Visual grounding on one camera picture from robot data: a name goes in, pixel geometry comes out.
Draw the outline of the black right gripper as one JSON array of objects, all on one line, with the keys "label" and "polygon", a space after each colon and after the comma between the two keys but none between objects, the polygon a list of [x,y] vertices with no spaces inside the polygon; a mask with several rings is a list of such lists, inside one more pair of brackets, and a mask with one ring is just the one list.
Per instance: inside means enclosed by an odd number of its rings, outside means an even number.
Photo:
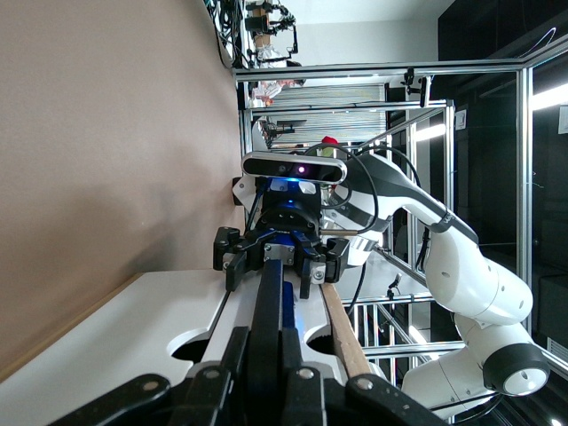
[{"label": "black right gripper", "polygon": [[[312,182],[256,177],[260,214],[245,232],[251,261],[280,260],[300,268],[300,297],[309,298],[312,286],[337,283],[347,266],[350,242],[320,238],[321,190]],[[213,269],[225,273],[225,289],[235,291],[247,271],[247,254],[237,246],[240,230],[221,226],[213,243]]]}]

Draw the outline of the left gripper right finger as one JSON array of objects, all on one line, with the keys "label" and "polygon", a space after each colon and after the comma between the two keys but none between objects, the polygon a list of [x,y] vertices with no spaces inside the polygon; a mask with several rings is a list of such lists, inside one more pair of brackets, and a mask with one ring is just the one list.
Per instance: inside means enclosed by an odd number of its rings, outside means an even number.
[{"label": "left gripper right finger", "polygon": [[341,385],[303,363],[296,329],[281,331],[286,387],[283,425],[442,425],[412,398],[373,374]]}]

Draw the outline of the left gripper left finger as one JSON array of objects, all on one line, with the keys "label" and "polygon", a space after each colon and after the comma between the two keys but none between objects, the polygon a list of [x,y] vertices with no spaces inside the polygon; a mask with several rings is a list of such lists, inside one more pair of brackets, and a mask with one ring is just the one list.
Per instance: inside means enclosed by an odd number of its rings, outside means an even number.
[{"label": "left gripper left finger", "polygon": [[220,362],[177,387],[158,374],[140,375],[54,421],[54,425],[231,425],[239,418],[248,327],[235,327]]}]

